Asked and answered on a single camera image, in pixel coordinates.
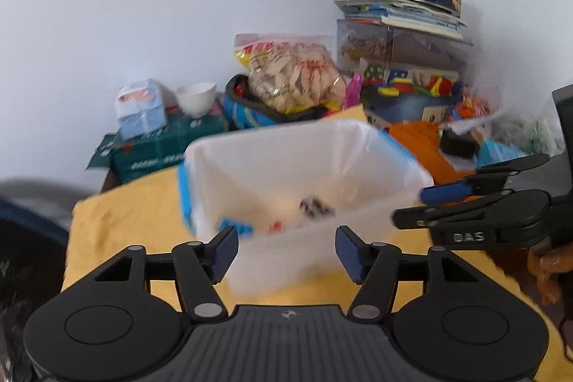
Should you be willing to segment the person right hand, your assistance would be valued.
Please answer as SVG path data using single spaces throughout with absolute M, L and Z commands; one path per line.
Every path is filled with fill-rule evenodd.
M 561 299 L 561 287 L 555 278 L 573 269 L 573 247 L 571 244 L 537 255 L 528 251 L 528 271 L 535 277 L 543 305 L 556 304 Z

